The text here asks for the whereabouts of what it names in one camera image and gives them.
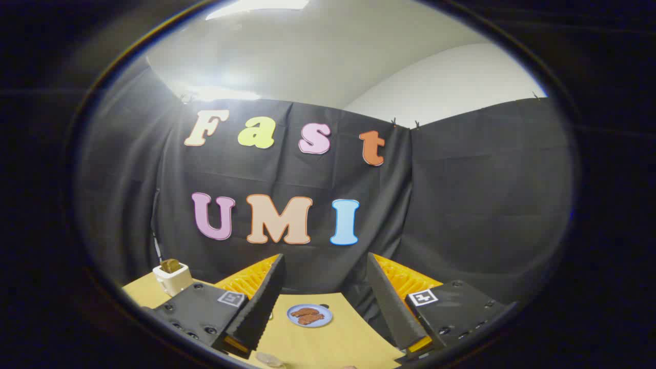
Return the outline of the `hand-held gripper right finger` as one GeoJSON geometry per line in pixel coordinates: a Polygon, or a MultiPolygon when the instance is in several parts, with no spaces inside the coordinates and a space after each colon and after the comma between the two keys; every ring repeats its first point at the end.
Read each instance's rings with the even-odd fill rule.
{"type": "Polygon", "coordinates": [[[367,257],[367,280],[402,352],[398,364],[472,346],[516,309],[462,280],[438,282],[376,254],[367,257]]]}

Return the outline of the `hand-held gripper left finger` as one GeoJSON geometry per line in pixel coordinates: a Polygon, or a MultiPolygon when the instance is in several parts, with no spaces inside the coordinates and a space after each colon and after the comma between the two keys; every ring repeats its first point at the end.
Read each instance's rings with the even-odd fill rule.
{"type": "Polygon", "coordinates": [[[285,276],[285,257],[276,254],[217,286],[192,282],[176,296],[141,308],[200,345],[248,359],[258,348],[285,276]]]}

